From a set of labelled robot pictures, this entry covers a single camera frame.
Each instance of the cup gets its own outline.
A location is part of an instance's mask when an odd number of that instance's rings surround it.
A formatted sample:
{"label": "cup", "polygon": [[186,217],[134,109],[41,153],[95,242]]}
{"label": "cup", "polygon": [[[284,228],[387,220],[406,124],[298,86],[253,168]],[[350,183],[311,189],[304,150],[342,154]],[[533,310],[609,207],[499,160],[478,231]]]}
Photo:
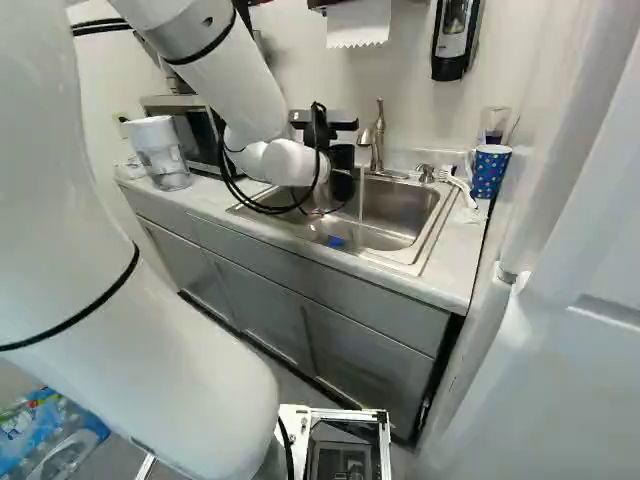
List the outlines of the cup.
{"label": "cup", "polygon": [[172,191],[191,185],[189,167],[180,151],[171,116],[130,120],[124,126],[133,149],[157,188]]}
{"label": "cup", "polygon": [[495,198],[513,150],[506,145],[478,145],[473,165],[471,196]]}
{"label": "cup", "polygon": [[501,144],[510,116],[509,107],[484,107],[480,113],[478,143]]}

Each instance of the paper towel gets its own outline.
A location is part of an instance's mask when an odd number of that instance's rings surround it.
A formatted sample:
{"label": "paper towel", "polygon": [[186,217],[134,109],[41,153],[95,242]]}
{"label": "paper towel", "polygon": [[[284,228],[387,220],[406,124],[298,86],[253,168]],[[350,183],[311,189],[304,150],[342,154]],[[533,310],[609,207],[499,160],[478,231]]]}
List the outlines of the paper towel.
{"label": "paper towel", "polygon": [[350,0],[326,11],[327,48],[379,45],[389,39],[391,0]]}

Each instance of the faucet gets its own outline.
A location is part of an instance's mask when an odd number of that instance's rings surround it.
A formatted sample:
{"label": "faucet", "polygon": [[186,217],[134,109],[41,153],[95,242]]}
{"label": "faucet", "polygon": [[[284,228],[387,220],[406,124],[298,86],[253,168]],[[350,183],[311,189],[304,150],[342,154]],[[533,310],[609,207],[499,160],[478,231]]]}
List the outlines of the faucet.
{"label": "faucet", "polygon": [[436,181],[435,178],[435,168],[433,165],[429,165],[428,163],[421,163],[416,167],[416,172],[420,173],[419,181],[420,183],[433,183]]}
{"label": "faucet", "polygon": [[359,147],[371,147],[371,162],[367,175],[407,179],[409,175],[384,168],[384,132],[387,123],[384,119],[383,100],[378,98],[376,101],[378,102],[378,118],[373,124],[362,130],[356,140],[356,145]]}

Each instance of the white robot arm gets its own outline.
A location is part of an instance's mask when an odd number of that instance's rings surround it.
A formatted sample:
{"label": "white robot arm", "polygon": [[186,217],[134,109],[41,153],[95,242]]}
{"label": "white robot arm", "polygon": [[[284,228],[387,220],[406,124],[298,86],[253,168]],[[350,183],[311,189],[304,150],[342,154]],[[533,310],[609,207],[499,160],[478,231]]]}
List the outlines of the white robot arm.
{"label": "white robot arm", "polygon": [[[226,152],[247,175],[308,186],[315,151],[290,140],[287,106],[230,0],[110,0],[227,123]],[[318,183],[330,165],[320,154]]]}
{"label": "white robot arm", "polygon": [[[0,356],[193,478],[252,478],[277,424],[271,371],[165,286],[103,209],[63,2],[8,2],[0,21]],[[248,141],[281,129],[271,87],[267,120],[251,119],[247,92],[220,105]]]}

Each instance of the white countertop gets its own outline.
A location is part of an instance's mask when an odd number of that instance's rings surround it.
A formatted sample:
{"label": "white countertop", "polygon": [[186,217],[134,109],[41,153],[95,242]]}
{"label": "white countertop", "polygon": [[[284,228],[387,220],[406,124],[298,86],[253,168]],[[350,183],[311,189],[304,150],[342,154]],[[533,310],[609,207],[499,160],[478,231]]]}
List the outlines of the white countertop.
{"label": "white countertop", "polygon": [[[197,217],[444,310],[466,315],[469,308],[486,221],[479,224],[459,221],[465,210],[460,195],[457,196],[423,273],[415,276],[302,240],[285,229],[228,213],[226,210],[237,201],[221,180],[194,175],[191,187],[174,192],[158,190],[148,177],[118,182],[141,193],[174,202]],[[250,196],[270,187],[249,179],[238,181],[238,185]],[[481,200],[478,204],[481,211],[486,213],[489,202]]]}

